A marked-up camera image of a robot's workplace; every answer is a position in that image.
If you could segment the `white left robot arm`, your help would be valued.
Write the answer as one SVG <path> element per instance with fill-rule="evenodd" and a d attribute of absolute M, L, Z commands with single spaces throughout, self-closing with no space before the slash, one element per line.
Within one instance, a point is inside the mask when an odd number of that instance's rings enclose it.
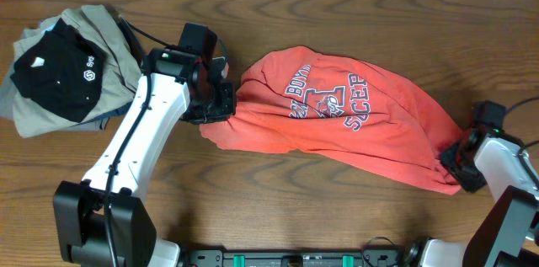
<path fill-rule="evenodd" d="M 53 196 L 61 258 L 80 266 L 177 266 L 180 247 L 158 237 L 144 202 L 152 171 L 180 120 L 225 120 L 234 110 L 224 56 L 156 48 L 135 97 L 99 160 Z"/>

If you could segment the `red soccer t-shirt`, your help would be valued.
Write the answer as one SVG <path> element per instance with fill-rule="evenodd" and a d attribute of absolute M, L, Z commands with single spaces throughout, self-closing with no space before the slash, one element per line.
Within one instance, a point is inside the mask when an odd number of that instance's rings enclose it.
<path fill-rule="evenodd" d="M 460 188 L 440 154 L 461 129 L 433 98 L 374 64 L 305 46 L 254 63 L 242 75 L 235 114 L 200 133 L 223 150 L 299 150 L 424 190 Z"/>

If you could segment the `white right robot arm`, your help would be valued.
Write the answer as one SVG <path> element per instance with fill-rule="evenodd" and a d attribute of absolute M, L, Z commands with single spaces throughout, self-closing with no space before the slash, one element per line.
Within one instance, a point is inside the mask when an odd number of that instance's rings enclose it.
<path fill-rule="evenodd" d="M 468 243 L 428 239 L 416 266 L 538 267 L 538 255 L 524 243 L 538 242 L 538 174 L 521 140 L 488 129 L 472 154 L 495 200 Z"/>

